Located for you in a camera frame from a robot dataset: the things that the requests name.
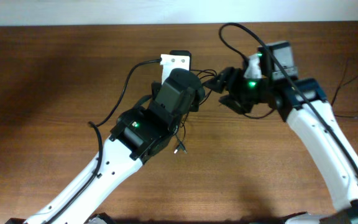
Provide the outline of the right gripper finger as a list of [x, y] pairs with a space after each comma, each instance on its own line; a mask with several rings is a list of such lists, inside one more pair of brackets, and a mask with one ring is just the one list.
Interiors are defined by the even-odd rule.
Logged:
[[253, 103], [243, 102], [235, 99], [232, 95], [224, 95], [219, 98], [220, 104], [228, 107], [237, 114], [246, 114], [252, 111]]
[[229, 85], [229, 81], [234, 73], [233, 67], [226, 67], [219, 72], [214, 78], [203, 83], [203, 86], [216, 93], [222, 93]]

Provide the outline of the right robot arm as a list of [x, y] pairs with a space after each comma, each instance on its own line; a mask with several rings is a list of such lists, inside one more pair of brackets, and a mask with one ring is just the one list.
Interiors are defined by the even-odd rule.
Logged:
[[358, 156], [318, 82], [298, 78], [289, 42], [259, 46], [244, 69], [227, 67], [204, 85], [216, 93], [226, 90], [219, 102], [237, 114], [247, 115], [259, 103], [278, 111], [323, 176], [335, 214], [299, 212], [270, 223], [358, 223]]

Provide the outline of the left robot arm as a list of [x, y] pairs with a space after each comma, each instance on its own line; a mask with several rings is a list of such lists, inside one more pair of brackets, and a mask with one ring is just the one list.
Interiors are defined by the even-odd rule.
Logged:
[[29, 218], [8, 223], [86, 223], [111, 192], [167, 147], [183, 115], [198, 110], [204, 98], [199, 78], [188, 70], [173, 69], [162, 83], [152, 84], [140, 103], [121, 114], [106, 140], [97, 134], [98, 153], [66, 188]]

